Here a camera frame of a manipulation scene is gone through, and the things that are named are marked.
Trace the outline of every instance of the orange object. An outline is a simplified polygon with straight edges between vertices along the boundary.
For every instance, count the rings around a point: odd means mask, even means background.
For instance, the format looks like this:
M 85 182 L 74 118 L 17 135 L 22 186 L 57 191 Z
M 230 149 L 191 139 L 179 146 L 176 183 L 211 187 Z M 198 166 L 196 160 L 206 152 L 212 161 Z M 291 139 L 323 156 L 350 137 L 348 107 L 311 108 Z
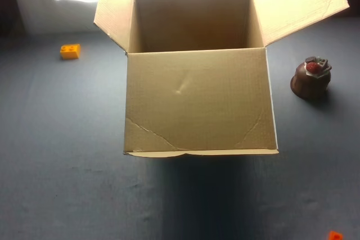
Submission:
M 343 240 L 343 235 L 337 232 L 330 232 L 328 240 Z
M 78 59 L 80 57 L 80 52 L 80 44 L 63 45 L 60 49 L 62 59 Z

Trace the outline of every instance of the chocolate dessert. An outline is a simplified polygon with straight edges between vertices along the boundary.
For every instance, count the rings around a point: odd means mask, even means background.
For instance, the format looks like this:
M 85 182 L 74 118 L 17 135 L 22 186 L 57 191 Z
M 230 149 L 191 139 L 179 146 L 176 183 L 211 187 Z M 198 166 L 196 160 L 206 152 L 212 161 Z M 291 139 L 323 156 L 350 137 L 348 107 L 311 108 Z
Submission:
M 309 57 L 296 69 L 291 79 L 291 90 L 300 98 L 314 99 L 322 97 L 330 82 L 331 66 L 327 59 Z

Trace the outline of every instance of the brown box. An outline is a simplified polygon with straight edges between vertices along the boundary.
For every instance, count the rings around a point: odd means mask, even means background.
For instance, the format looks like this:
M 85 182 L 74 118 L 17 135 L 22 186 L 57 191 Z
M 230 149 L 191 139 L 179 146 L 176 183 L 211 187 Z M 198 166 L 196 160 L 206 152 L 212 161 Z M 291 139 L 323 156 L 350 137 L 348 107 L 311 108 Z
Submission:
M 100 0 L 94 22 L 128 56 L 124 152 L 278 153 L 266 46 L 347 7 L 346 0 Z

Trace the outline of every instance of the table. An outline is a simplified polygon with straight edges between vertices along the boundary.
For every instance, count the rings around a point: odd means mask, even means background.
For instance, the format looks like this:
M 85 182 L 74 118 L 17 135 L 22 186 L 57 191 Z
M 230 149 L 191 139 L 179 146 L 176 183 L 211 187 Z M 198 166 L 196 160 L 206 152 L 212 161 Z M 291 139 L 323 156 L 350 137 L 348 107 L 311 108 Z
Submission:
M 359 239 L 359 29 L 329 19 L 268 47 L 273 156 L 124 156 L 127 62 L 115 43 L 103 33 L 5 41 L 0 239 Z M 68 43 L 82 45 L 79 61 L 60 59 Z M 316 103 L 290 90 L 309 56 L 333 66 Z

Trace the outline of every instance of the red berry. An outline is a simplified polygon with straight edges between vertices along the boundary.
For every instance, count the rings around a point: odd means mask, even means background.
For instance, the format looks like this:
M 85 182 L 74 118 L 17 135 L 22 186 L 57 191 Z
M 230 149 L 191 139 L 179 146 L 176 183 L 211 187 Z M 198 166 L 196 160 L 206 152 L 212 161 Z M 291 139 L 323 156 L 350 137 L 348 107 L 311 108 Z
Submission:
M 306 70 L 312 74 L 318 74 L 321 71 L 321 66 L 318 63 L 308 63 L 306 65 Z

